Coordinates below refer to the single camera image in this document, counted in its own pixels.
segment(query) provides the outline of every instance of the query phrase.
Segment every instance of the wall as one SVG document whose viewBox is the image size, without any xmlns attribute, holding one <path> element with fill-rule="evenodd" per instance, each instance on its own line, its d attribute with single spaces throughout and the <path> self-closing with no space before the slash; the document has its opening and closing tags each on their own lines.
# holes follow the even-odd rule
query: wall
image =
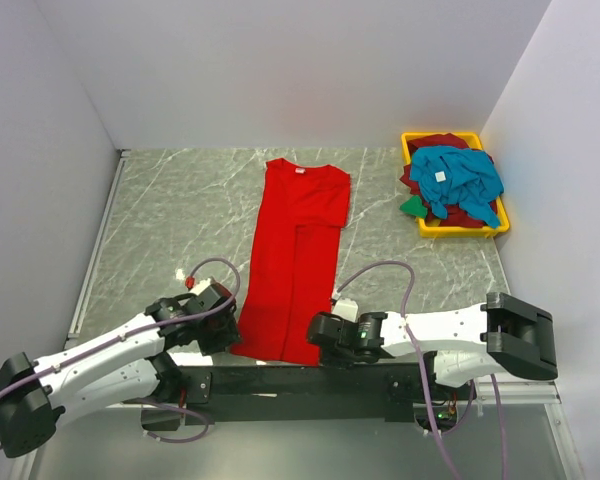
<svg viewBox="0 0 600 480">
<path fill-rule="evenodd" d="M 554 315 L 559 390 L 600 478 L 600 0 L 554 0 L 483 132 L 512 231 L 514 294 Z"/>
<path fill-rule="evenodd" d="M 120 148 L 480 130 L 549 0 L 37 0 Z"/>
<path fill-rule="evenodd" d="M 115 165 L 36 5 L 0 0 L 0 365 L 62 347 Z"/>
</svg>

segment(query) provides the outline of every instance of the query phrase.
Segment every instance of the green cloth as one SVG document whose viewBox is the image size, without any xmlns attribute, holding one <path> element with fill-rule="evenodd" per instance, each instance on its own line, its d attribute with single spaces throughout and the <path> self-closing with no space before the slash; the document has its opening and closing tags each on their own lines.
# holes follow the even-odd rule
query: green cloth
<svg viewBox="0 0 600 480">
<path fill-rule="evenodd" d="M 420 218 L 426 218 L 427 213 L 429 213 L 427 207 L 422 205 L 420 195 L 412 196 L 409 200 L 400 205 L 400 210 L 407 215 L 414 215 Z"/>
</svg>

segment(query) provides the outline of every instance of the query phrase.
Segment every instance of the gray marble surface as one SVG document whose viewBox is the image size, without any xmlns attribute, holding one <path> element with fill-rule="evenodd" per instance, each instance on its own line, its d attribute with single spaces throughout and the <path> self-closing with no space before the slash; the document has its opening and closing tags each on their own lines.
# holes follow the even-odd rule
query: gray marble surface
<svg viewBox="0 0 600 480">
<path fill-rule="evenodd" d="M 338 284 L 371 262 L 400 259 L 417 275 L 409 312 L 452 310 L 483 301 L 488 291 L 506 291 L 492 239 L 425 239 L 414 220 L 398 210 L 409 198 L 398 180 L 403 166 L 399 149 L 134 150 L 83 305 L 78 341 L 121 325 L 161 296 L 183 293 L 183 273 L 209 256 L 226 257 L 238 267 L 244 280 L 238 295 L 242 305 L 265 162 L 277 157 L 306 166 L 330 163 L 351 174 Z M 233 284 L 224 266 L 209 265 L 203 274 Z M 397 311 L 407 279 L 399 267 L 379 267 L 346 293 L 362 311 Z M 214 363 L 252 362 L 228 354 L 214 358 Z"/>
</svg>

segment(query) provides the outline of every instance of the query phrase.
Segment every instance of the pile of clothes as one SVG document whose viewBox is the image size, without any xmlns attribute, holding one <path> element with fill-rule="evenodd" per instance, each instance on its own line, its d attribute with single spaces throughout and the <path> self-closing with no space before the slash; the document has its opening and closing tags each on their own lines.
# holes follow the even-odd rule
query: pile of clothes
<svg viewBox="0 0 600 480">
<path fill-rule="evenodd" d="M 400 210 L 427 223 L 439 218 L 441 227 L 500 226 L 495 200 L 504 186 L 487 153 L 451 133 L 410 140 L 407 147 L 411 163 L 400 181 L 413 196 Z"/>
</svg>

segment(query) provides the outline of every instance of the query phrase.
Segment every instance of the dark red garment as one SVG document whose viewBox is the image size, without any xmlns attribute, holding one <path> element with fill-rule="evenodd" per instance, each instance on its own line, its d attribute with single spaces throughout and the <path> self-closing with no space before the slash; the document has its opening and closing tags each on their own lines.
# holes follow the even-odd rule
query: dark red garment
<svg viewBox="0 0 600 480">
<path fill-rule="evenodd" d="M 307 343 L 313 316 L 330 311 L 340 230 L 346 225 L 351 180 L 331 166 L 267 162 L 251 252 L 249 290 L 236 355 L 318 365 Z"/>
<path fill-rule="evenodd" d="M 469 144 L 467 142 L 459 137 L 456 137 L 452 133 L 429 135 L 427 137 L 416 138 L 407 142 L 407 148 L 409 149 L 409 155 L 411 156 L 413 156 L 413 154 L 419 148 L 436 147 L 439 145 L 456 148 L 469 148 Z M 400 177 L 400 181 L 411 189 L 412 195 L 420 195 L 420 186 L 418 185 L 418 182 L 409 179 L 410 173 L 411 165 L 405 165 L 404 174 L 402 177 Z M 427 218 L 425 218 L 425 222 L 429 223 L 433 220 L 436 220 L 438 217 L 431 213 L 431 206 L 424 200 L 424 198 L 422 199 L 422 204 L 427 207 L 427 210 L 429 210 L 429 214 L 427 215 Z M 490 205 L 493 211 L 497 214 L 498 206 L 495 200 L 491 202 Z M 447 205 L 447 213 L 447 218 L 440 220 L 441 227 L 480 228 L 486 225 L 482 220 L 471 218 L 467 212 L 462 210 L 457 205 Z"/>
</svg>

